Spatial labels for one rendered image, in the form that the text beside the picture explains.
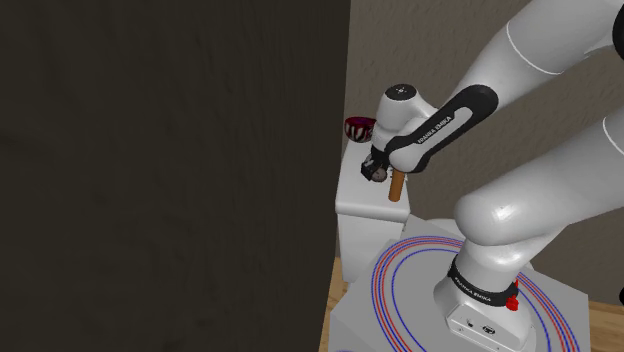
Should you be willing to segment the white toilet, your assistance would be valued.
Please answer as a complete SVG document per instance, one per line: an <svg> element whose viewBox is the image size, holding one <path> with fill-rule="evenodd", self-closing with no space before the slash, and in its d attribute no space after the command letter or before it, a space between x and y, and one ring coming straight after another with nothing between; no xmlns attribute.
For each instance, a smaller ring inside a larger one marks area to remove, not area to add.
<svg viewBox="0 0 624 352"><path fill-rule="evenodd" d="M342 279L348 285L389 241L421 235L464 238L452 219L422 220L412 215L406 190L399 201L389 201L390 179L381 183L365 179L360 167L370 149L370 143L347 144L335 199Z"/></svg>

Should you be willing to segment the brown wooden cylinder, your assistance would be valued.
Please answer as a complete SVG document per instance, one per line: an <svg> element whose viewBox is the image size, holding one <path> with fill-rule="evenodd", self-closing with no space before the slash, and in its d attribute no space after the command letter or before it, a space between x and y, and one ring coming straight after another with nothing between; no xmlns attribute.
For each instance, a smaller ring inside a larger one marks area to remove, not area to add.
<svg viewBox="0 0 624 352"><path fill-rule="evenodd" d="M405 183L405 174L403 172L397 171L396 169L393 169L392 175L391 175L391 184L390 184L389 194L388 194L388 199L391 202L400 201L404 183Z"/></svg>

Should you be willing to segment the red and white striped bowl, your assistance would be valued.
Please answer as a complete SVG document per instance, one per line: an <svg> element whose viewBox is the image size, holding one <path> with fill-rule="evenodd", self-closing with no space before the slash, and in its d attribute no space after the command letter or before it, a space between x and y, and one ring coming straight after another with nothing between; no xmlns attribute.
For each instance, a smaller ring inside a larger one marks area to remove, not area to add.
<svg viewBox="0 0 624 352"><path fill-rule="evenodd" d="M376 120L374 118L351 116L344 122L344 132L350 141L366 143L372 138L375 124Z"/></svg>

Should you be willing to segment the grey patterned robot stand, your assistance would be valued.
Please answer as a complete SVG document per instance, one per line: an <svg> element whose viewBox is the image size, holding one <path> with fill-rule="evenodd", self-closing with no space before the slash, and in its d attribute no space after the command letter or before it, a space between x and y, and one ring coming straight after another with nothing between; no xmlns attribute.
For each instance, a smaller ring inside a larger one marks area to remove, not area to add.
<svg viewBox="0 0 624 352"><path fill-rule="evenodd" d="M511 352L497 327L474 318L449 329L434 302L462 242L446 236L390 241L331 313L328 352ZM526 352L591 352L586 294L532 269L518 275L531 316Z"/></svg>

